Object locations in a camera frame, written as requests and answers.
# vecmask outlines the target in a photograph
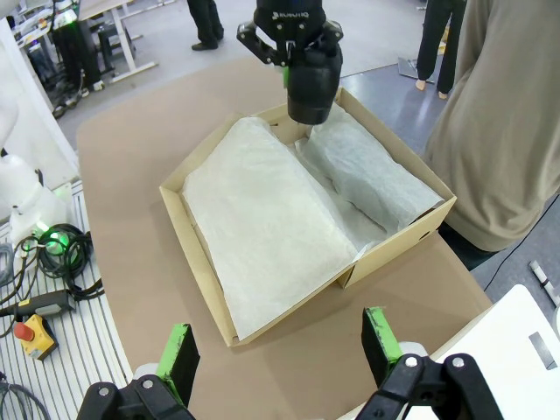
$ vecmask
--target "black shoe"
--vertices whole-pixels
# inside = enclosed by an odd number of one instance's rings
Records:
[[[193,45],[191,48],[193,51],[208,51],[208,50],[217,50],[218,45],[202,44],[201,42],[199,42],[198,44]]]

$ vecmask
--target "person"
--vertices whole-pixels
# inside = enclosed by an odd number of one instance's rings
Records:
[[[199,30],[198,44],[192,46],[194,51],[215,50],[224,39],[224,28],[218,16],[218,7],[214,0],[187,0],[191,16]]]
[[[455,63],[457,61],[457,50],[459,48],[459,34],[465,15],[466,0],[430,0],[426,8],[426,16],[423,21],[423,34],[416,70],[418,90],[426,89],[426,81],[434,73],[438,48],[441,38],[444,36],[445,27],[449,24],[449,34],[445,44],[444,60],[439,70],[437,79],[437,93],[441,99],[447,99],[449,91],[453,88],[455,78]]]
[[[469,0],[456,85],[424,159],[457,195],[440,234],[472,270],[560,188],[560,2]]]

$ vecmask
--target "white tissue paper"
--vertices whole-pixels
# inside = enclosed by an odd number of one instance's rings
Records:
[[[325,189],[260,118],[243,118],[185,181],[239,340],[348,266],[359,250]]]
[[[336,191],[387,231],[406,228],[443,199],[395,162],[381,143],[334,104],[297,151],[307,167],[328,177]]]

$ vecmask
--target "beige sweater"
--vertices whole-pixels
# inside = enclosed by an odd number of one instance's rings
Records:
[[[458,197],[447,223],[476,247],[535,225],[560,187],[560,0],[468,0],[425,160]]]

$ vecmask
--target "red button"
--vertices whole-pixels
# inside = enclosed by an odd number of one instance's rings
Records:
[[[18,322],[14,326],[14,335],[23,341],[33,341],[35,332],[23,322]]]

